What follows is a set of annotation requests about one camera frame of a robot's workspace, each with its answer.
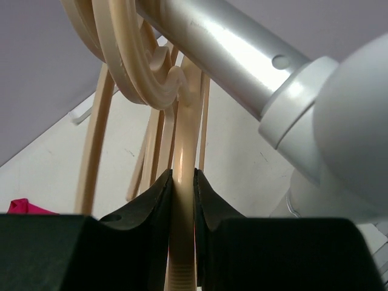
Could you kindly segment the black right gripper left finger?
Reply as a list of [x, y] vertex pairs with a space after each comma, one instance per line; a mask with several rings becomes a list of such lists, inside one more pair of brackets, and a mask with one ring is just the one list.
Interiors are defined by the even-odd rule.
[[172, 192], [172, 171], [166, 170], [144, 193], [101, 218], [103, 288], [163, 290]]

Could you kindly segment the white clothes rack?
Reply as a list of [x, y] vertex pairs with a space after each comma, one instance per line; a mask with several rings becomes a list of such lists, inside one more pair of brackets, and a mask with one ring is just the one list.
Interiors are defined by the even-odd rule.
[[189, 58], [294, 166], [275, 216], [387, 218], [387, 36], [309, 61], [225, 1], [134, 2], [173, 64]]

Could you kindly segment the beige hanger middle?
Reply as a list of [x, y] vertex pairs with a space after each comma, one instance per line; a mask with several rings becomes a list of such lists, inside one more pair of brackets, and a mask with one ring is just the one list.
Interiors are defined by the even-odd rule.
[[147, 190], [169, 166], [175, 123], [173, 105], [181, 83], [179, 70], [171, 60], [177, 55], [176, 49], [160, 46], [151, 25], [143, 19], [129, 27], [121, 55], [141, 101], [152, 108], [127, 192], [130, 201]]

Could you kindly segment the beige hanger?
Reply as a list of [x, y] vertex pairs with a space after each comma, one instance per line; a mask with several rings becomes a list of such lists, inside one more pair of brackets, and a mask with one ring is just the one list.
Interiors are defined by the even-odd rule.
[[176, 49], [160, 46], [151, 25], [143, 19], [129, 27], [121, 55], [141, 101], [152, 108], [127, 192], [130, 201], [147, 190], [169, 166], [175, 123], [173, 105], [181, 83], [179, 70], [171, 60], [177, 55]]
[[196, 289], [194, 189], [199, 127], [209, 80], [189, 59], [176, 66], [167, 47], [156, 43], [134, 1], [93, 1], [96, 31], [105, 63], [123, 95], [163, 110], [163, 138], [173, 146], [169, 290]]
[[[61, 3], [83, 43], [99, 60], [103, 61], [104, 56], [99, 44], [92, 2], [62, 1]], [[75, 213], [77, 214], [92, 214], [114, 85], [106, 63], [102, 63], [82, 154], [75, 200]]]

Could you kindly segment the red t shirt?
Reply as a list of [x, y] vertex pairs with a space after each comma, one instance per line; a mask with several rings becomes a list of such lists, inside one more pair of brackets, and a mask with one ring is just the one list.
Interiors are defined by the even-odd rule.
[[56, 215], [55, 212], [51, 212], [30, 203], [27, 198], [12, 200], [10, 202], [7, 214]]

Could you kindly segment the beige hanger front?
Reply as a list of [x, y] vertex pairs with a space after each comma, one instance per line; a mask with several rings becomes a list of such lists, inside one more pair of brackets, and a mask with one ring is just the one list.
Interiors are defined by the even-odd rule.
[[169, 290], [196, 289], [194, 189], [199, 127], [209, 80], [189, 59], [176, 66], [167, 47], [156, 43], [134, 1], [93, 1], [96, 31], [105, 63], [123, 95], [163, 110], [163, 138], [173, 146]]

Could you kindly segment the beige hanger rear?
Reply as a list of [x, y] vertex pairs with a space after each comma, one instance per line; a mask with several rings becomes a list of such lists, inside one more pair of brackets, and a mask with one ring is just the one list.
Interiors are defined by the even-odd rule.
[[[104, 56], [99, 44], [92, 2], [62, 1], [61, 3], [83, 43], [99, 60], [103, 61]], [[77, 214], [92, 214], [114, 85], [106, 63], [102, 63], [82, 154], [75, 200], [75, 213]]]

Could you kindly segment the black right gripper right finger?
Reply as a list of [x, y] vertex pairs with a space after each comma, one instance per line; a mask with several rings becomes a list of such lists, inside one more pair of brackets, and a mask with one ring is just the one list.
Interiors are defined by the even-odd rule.
[[223, 221], [244, 215], [214, 191], [202, 170], [195, 170], [193, 185], [197, 286], [227, 290], [224, 246], [216, 231]]

